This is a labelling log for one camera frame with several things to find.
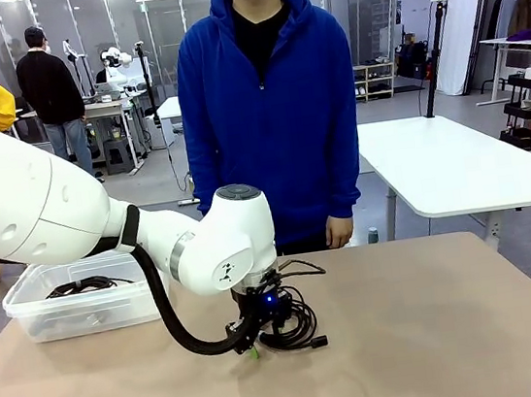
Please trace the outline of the person's left hand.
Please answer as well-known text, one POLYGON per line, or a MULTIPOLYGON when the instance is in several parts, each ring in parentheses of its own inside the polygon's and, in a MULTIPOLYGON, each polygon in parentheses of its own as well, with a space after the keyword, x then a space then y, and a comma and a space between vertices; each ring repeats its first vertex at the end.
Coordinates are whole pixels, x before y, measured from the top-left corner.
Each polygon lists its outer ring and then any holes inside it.
POLYGON ((343 248, 351 239, 353 233, 353 220, 349 218, 337 218, 330 216, 326 220, 326 245, 329 248, 343 248))

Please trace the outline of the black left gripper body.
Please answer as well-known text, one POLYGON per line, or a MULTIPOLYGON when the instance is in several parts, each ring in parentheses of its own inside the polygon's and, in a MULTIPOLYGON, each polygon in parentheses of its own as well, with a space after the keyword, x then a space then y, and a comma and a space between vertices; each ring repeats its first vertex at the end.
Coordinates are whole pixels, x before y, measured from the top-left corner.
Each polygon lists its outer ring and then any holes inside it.
POLYGON ((249 322, 250 333, 271 325, 278 333, 292 317, 292 296, 282 289, 281 275, 264 276, 257 286, 232 290, 233 300, 239 307, 240 318, 249 322))

